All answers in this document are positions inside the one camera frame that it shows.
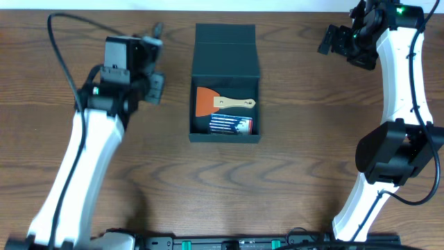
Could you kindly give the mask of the orange scraper wooden handle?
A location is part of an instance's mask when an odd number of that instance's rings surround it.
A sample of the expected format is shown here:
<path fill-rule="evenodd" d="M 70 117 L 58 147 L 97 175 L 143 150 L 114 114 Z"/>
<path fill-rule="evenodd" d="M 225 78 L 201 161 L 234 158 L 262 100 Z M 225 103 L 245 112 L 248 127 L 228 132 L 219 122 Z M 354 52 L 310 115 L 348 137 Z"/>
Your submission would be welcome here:
<path fill-rule="evenodd" d="M 254 99 L 231 99 L 221 96 L 218 92 L 206 88 L 196 88 L 195 116 L 204 117 L 226 108 L 254 108 Z"/>

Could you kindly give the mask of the dark green gift box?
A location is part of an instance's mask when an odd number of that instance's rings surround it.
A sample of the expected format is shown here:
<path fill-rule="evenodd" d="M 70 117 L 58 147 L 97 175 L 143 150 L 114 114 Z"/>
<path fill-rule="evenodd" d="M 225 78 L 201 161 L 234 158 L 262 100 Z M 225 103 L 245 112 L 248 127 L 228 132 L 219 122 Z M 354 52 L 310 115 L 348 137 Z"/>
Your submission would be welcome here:
<path fill-rule="evenodd" d="M 197 24 L 191 68 L 189 140 L 191 142 L 258 143 L 260 135 L 260 69 L 253 24 Z M 197 89 L 208 88 L 222 97 L 252 99 L 253 108 L 225 108 L 222 115 L 249 117 L 244 135 L 213 132 L 211 116 L 196 116 Z"/>

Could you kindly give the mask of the blue drill bit set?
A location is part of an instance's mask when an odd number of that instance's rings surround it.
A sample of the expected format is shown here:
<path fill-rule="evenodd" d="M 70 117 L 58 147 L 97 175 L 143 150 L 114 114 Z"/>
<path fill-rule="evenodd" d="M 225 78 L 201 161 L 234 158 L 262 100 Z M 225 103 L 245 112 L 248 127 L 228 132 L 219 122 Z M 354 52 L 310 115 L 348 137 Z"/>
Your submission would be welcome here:
<path fill-rule="evenodd" d="M 251 117 L 211 114 L 209 130 L 211 134 L 250 135 L 253 131 L 253 119 Z"/>

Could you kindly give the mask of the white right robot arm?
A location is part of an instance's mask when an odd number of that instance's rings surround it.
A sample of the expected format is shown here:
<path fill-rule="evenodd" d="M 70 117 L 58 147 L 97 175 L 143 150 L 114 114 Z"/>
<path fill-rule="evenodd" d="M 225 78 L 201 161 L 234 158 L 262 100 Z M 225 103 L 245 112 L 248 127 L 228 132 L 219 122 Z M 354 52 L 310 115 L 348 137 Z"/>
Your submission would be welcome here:
<path fill-rule="evenodd" d="M 357 180 L 332 222 L 337 240 L 365 242 L 386 201 L 429 162 L 441 163 L 443 129 L 429 111 L 422 70 L 430 17 L 397 0 L 360 1 L 350 11 L 352 26 L 330 25 L 318 47 L 362 69 L 382 68 L 382 120 L 357 145 Z"/>

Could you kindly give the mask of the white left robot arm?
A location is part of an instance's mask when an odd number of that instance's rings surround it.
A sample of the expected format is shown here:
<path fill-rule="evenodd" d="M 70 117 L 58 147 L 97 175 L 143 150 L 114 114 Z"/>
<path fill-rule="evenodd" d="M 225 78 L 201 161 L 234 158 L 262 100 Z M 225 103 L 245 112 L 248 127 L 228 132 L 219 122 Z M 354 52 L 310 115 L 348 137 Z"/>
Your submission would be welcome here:
<path fill-rule="evenodd" d="M 140 236 L 111 230 L 91 237 L 96 201 L 130 116 L 141 101 L 159 104 L 164 75 L 155 71 L 159 37 L 111 36 L 104 63 L 93 67 L 76 93 L 67 151 L 51 191 L 25 239 L 6 249 L 143 249 Z"/>

